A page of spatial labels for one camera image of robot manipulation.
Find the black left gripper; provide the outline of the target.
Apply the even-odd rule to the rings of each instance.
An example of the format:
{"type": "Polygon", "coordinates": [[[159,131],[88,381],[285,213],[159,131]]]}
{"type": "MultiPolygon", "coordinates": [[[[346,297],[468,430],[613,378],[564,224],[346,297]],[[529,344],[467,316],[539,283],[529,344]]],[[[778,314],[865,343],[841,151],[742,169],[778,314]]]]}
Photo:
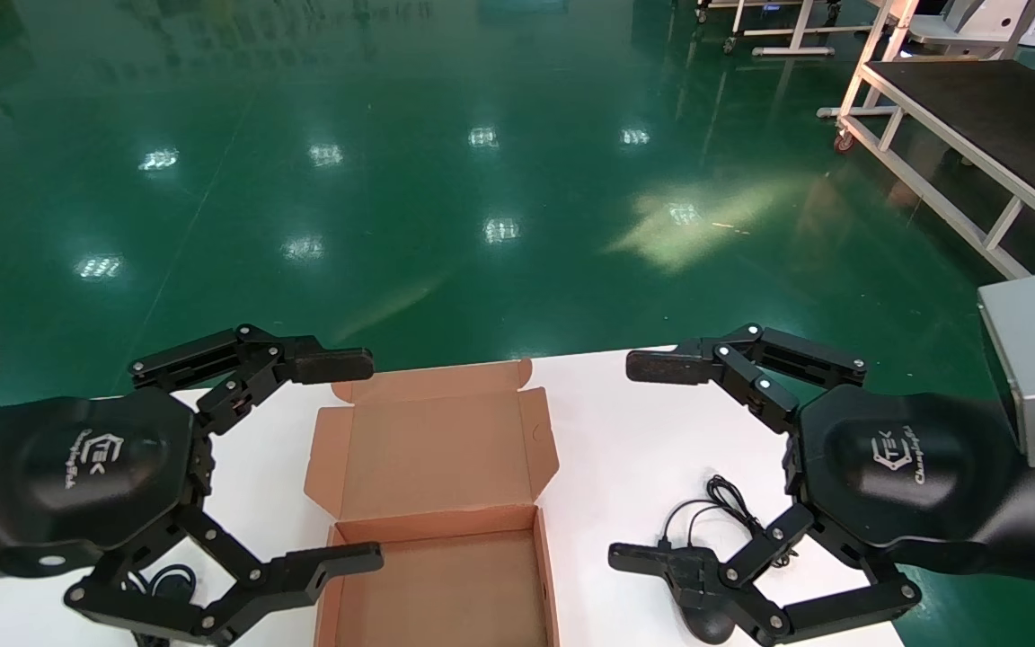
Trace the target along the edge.
{"type": "Polygon", "coordinates": [[[272,613],[315,606],[332,578],[385,565],[381,545],[296,550],[269,562],[198,505],[210,493],[210,434],[237,425],[286,384],[375,374],[366,348],[253,324],[185,342],[128,366],[122,398],[0,406],[0,579],[93,570],[63,602],[90,621],[174,642],[231,646],[272,613]],[[173,398],[213,382],[197,410],[173,398]],[[187,536],[234,579],[205,606],[126,590],[128,574],[187,536]]]}

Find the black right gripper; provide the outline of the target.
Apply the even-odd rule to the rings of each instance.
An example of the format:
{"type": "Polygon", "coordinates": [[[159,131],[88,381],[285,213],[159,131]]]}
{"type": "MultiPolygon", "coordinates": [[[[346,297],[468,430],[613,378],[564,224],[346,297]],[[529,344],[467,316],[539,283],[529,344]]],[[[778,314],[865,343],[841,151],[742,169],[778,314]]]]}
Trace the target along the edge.
{"type": "Polygon", "coordinates": [[[756,323],[673,350],[632,350],[629,380],[715,384],[777,434],[792,434],[792,505],[729,561],[707,547],[608,549],[613,569],[656,576],[687,618],[701,616],[760,646],[805,642],[896,621],[923,598],[888,562],[860,557],[868,585],[787,607],[756,581],[817,521],[818,541],[938,574],[1035,581],[1035,467],[1015,445],[1001,405],[948,394],[828,392],[806,405],[774,374],[825,390],[862,386],[866,361],[756,323]]]}

